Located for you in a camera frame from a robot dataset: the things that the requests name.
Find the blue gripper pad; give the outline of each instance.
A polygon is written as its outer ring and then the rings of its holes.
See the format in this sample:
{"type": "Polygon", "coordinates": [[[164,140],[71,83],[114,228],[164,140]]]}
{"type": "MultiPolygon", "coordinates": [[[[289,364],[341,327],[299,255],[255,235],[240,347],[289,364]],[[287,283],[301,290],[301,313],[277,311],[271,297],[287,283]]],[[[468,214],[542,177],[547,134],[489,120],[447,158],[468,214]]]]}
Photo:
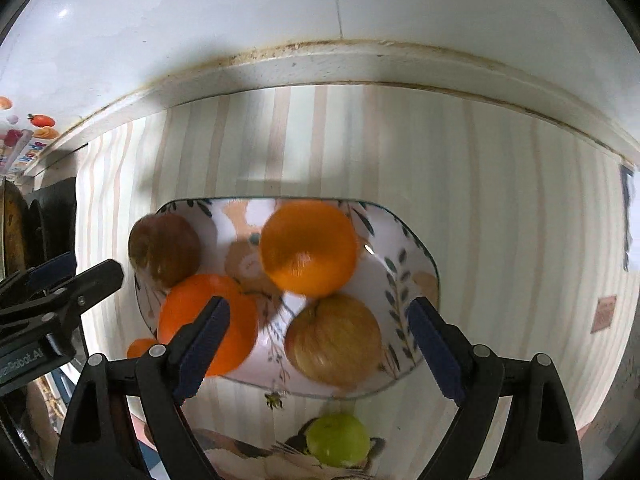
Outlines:
{"type": "Polygon", "coordinates": [[[409,330],[414,335],[442,394],[460,406],[466,396],[462,385],[462,368],[431,322],[427,314],[428,309],[440,316],[426,298],[418,298],[411,302],[407,309],[409,330]]]}
{"type": "Polygon", "coordinates": [[[75,254],[64,253],[33,269],[27,284],[34,291],[46,290],[65,278],[71,278],[75,273],[75,254]]]}
{"type": "Polygon", "coordinates": [[[179,357],[175,363],[178,383],[174,388],[174,399],[179,406],[198,392],[230,320],[229,304],[223,298],[214,296],[196,320],[183,326],[169,343],[170,351],[175,350],[179,357]]]}

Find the fruit plate with leaf pattern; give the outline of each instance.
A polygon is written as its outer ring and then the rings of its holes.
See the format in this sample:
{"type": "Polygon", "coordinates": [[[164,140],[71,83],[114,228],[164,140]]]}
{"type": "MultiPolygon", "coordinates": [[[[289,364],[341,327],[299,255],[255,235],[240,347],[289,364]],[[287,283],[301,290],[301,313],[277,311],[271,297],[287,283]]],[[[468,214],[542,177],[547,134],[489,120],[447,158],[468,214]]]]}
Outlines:
{"type": "MultiPolygon", "coordinates": [[[[356,230],[361,244],[358,265],[340,291],[372,311],[384,353],[378,371],[354,390],[345,392],[313,382],[289,363],[284,352],[287,327],[306,305],[306,298],[279,290],[262,271],[258,254],[262,227],[289,200],[296,199],[184,199],[169,202],[157,213],[183,216],[195,229],[202,245],[199,273],[230,276],[246,294],[257,298],[260,331],[256,345],[244,363],[225,377],[271,392],[309,397],[357,398],[380,392],[422,361],[405,310],[418,296],[426,296],[437,306],[435,262],[418,237],[387,209],[368,202],[319,199],[343,211],[356,230]]],[[[136,297],[146,325],[155,334],[165,293],[136,276],[136,297]]]]}

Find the striped tablecloth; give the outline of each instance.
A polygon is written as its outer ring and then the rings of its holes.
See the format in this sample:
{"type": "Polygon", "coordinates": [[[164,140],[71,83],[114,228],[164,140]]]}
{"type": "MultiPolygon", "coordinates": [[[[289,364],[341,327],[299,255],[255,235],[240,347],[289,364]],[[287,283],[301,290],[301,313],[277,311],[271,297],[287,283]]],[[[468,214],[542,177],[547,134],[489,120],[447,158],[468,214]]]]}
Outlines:
{"type": "MultiPolygon", "coordinates": [[[[606,395],[638,299],[638,276],[622,269],[619,163],[525,114],[385,86],[243,92],[123,124],[90,143],[76,181],[79,270],[115,258],[126,273],[122,290],[83,316],[88,348],[122,358],[129,342],[148,336],[127,237],[163,203],[281,194],[369,200],[395,212],[431,251],[447,322],[503,356],[551,355],[581,427],[606,395]],[[612,325],[592,334],[598,298],[613,295],[612,325]]],[[[507,409],[505,400],[474,474],[488,470],[507,409]]],[[[422,367],[368,399],[292,397],[281,411],[267,408],[263,391],[217,378],[184,409],[202,434],[266,449],[336,410],[354,412],[386,441],[370,474],[404,479],[426,464],[455,406],[422,367]]]]}

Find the leaf print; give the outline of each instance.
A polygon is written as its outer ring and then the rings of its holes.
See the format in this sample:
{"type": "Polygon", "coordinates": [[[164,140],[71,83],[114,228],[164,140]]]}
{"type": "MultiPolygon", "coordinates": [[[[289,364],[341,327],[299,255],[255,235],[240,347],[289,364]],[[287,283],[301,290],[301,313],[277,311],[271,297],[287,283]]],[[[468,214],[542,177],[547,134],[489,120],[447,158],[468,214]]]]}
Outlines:
{"type": "Polygon", "coordinates": [[[389,269],[392,273],[394,273],[394,274],[395,274],[395,273],[397,273],[397,272],[398,272],[398,270],[396,269],[396,266],[394,265],[394,263],[391,261],[391,259],[390,259],[390,258],[387,258],[386,256],[385,256],[385,263],[386,263],[386,266],[388,267],[388,269],[389,269]]]}
{"type": "Polygon", "coordinates": [[[394,360],[394,364],[396,365],[396,368],[398,368],[399,370],[400,361],[398,361],[398,356],[396,355],[396,351],[394,350],[394,348],[391,346],[391,343],[389,343],[389,353],[391,354],[391,358],[394,360]]]}
{"type": "Polygon", "coordinates": [[[209,211],[209,208],[207,206],[205,206],[202,202],[198,202],[198,207],[201,209],[201,211],[207,215],[209,218],[211,218],[211,211],[209,211]]]}
{"type": "Polygon", "coordinates": [[[367,231],[369,231],[371,236],[375,236],[376,234],[375,232],[373,232],[373,227],[371,226],[371,222],[369,222],[369,219],[366,216],[364,216],[360,211],[357,211],[356,209],[353,209],[353,211],[354,213],[356,213],[356,215],[358,215],[358,217],[360,218],[360,221],[364,224],[364,227],[367,228],[367,231]]]}

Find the tomato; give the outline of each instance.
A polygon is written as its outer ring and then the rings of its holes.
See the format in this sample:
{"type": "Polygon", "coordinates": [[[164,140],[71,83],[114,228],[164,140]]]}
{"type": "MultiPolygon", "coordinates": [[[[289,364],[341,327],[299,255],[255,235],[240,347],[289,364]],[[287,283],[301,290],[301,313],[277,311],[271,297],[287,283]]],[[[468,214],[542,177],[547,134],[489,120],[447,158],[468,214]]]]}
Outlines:
{"type": "Polygon", "coordinates": [[[44,126],[53,126],[54,124],[56,124],[56,121],[54,121],[51,117],[47,115],[29,114],[27,118],[28,120],[31,121],[31,124],[33,124],[33,126],[36,126],[37,128],[44,128],[44,126]]]}

